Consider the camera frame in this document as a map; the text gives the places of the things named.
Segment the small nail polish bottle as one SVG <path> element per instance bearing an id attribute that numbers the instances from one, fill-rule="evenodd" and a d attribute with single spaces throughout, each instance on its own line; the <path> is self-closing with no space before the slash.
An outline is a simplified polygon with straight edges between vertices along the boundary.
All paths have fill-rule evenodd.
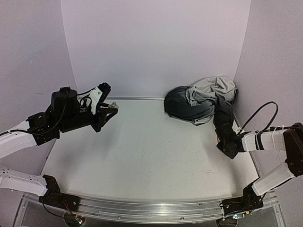
<path id="1" fill-rule="evenodd" d="M 112 109 L 119 109 L 119 106 L 116 102 L 112 102 L 111 104 L 108 105 L 108 107 Z"/>

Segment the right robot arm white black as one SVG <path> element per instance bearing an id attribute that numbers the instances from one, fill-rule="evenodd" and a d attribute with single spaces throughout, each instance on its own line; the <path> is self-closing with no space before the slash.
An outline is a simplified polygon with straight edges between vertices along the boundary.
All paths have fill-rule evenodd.
<path id="1" fill-rule="evenodd" d="M 215 130 L 218 149 L 230 159 L 238 153 L 264 150 L 282 150 L 286 160 L 265 176 L 258 178 L 243 189 L 240 197 L 225 199 L 221 203 L 226 216 L 263 207 L 265 194 L 303 174 L 303 125 L 295 123 L 289 127 L 271 127 L 257 132 L 236 133 L 225 124 Z"/>

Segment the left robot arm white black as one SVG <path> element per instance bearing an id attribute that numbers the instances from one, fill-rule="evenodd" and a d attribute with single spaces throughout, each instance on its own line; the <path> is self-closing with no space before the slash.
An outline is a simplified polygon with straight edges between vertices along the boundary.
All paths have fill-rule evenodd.
<path id="1" fill-rule="evenodd" d="M 105 103 L 111 87 L 102 83 L 91 90 L 78 93 L 70 87 L 62 87 L 53 92 L 51 103 L 45 112 L 28 117 L 17 126 L 0 134 L 0 157 L 7 157 L 25 148 L 40 146 L 60 134 L 82 127 L 91 126 L 95 132 L 118 113 L 116 102 Z M 61 206 L 64 196 L 56 179 L 51 176 L 29 175 L 0 167 L 0 186 L 45 196 L 53 206 Z"/>

